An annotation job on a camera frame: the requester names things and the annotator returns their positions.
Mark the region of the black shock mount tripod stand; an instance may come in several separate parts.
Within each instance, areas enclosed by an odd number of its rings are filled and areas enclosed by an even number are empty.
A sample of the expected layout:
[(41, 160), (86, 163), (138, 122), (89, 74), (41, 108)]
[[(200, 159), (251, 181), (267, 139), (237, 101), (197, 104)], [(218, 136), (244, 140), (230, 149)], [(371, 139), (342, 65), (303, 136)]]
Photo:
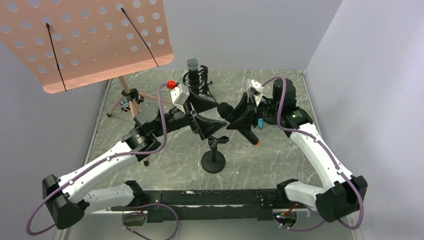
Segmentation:
[[(182, 83), (184, 85), (188, 86), (193, 91), (193, 88), (189, 84), (188, 71), (182, 76)], [(213, 99), (213, 101), (217, 102), (215, 97), (213, 96), (213, 94), (210, 91), (210, 85), (213, 82), (208, 80), (208, 73), (209, 73), (209, 69), (206, 65), (201, 64), (201, 65), (198, 66), (198, 74), (199, 74), (199, 78), (200, 78), (200, 84), (199, 84), (198, 90), (195, 89), (193, 92), (196, 95), (203, 94), (207, 97), (211, 97)]]

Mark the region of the black microphone orange end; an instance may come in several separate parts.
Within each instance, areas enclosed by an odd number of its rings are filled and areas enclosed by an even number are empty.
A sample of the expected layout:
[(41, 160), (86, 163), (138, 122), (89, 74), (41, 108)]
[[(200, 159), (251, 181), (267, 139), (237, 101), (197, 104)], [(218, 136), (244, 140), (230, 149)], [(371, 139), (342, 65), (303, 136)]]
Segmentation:
[(252, 131), (250, 106), (244, 103), (241, 105), (234, 108), (227, 102), (221, 102), (217, 111), (220, 117), (228, 122), (227, 130), (238, 131), (249, 143), (257, 146), (260, 140)]

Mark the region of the black round-base mic stand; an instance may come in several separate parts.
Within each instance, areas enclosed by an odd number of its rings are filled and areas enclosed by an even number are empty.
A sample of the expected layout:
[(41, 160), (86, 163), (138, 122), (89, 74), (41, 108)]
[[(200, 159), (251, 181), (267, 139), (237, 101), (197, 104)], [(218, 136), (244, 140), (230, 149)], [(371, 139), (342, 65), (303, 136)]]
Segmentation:
[(207, 139), (210, 150), (203, 154), (200, 161), (202, 168), (207, 173), (217, 174), (225, 168), (226, 159), (225, 156), (218, 151), (218, 145), (226, 144), (229, 140), (230, 139), (227, 136), (219, 138), (211, 136)]

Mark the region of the black microphone silver grille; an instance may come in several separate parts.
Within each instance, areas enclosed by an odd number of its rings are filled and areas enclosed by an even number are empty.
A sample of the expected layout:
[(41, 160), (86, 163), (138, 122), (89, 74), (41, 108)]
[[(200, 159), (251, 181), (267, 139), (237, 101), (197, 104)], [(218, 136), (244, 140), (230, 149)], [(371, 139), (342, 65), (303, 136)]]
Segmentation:
[(189, 85), (195, 89), (199, 90), (200, 85), (200, 76), (199, 76), (199, 62), (196, 58), (192, 57), (187, 60), (187, 68), (188, 68), (188, 82)]

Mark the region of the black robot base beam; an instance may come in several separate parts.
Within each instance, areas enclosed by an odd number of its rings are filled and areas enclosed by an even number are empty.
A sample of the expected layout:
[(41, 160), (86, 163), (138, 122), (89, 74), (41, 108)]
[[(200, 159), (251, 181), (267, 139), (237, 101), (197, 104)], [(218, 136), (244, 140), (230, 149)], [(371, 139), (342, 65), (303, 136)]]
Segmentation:
[(111, 210), (146, 214), (148, 223), (174, 220), (256, 219), (272, 221), (289, 210), (294, 202), (277, 188), (143, 190), (129, 206)]

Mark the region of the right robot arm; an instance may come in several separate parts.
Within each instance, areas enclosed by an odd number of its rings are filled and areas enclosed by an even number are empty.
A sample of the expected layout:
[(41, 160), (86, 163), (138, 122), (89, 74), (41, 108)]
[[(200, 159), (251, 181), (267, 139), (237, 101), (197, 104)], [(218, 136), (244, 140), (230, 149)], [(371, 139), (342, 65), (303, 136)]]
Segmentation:
[(276, 125), (301, 149), (322, 184), (317, 187), (289, 179), (277, 185), (277, 196), (283, 202), (314, 208), (328, 223), (358, 213), (352, 229), (359, 228), (364, 218), (367, 181), (361, 175), (355, 176), (330, 150), (312, 117), (297, 105), (296, 88), (290, 79), (277, 76), (267, 83), (272, 84), (271, 98), (263, 95), (265, 83), (250, 79), (237, 106), (226, 102), (218, 105), (220, 117), (228, 122), (228, 129), (239, 131), (253, 145), (259, 141), (252, 128), (258, 127), (260, 120)]

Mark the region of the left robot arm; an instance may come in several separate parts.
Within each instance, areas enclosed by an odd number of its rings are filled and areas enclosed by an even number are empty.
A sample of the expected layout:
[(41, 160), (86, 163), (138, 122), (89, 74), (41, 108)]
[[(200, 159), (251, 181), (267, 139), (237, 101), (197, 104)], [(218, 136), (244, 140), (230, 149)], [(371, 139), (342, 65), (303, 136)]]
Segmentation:
[(63, 176), (51, 174), (42, 180), (43, 203), (55, 228), (67, 229), (86, 214), (108, 207), (142, 205), (145, 194), (134, 180), (112, 188), (98, 189), (98, 185), (108, 176), (161, 151), (166, 142), (159, 141), (159, 137), (190, 127), (206, 139), (226, 125), (202, 116), (216, 108), (217, 102), (194, 93), (172, 93), (171, 97), (173, 106), (168, 112), (164, 112), (162, 104), (143, 104), (134, 118), (134, 127), (98, 158)]

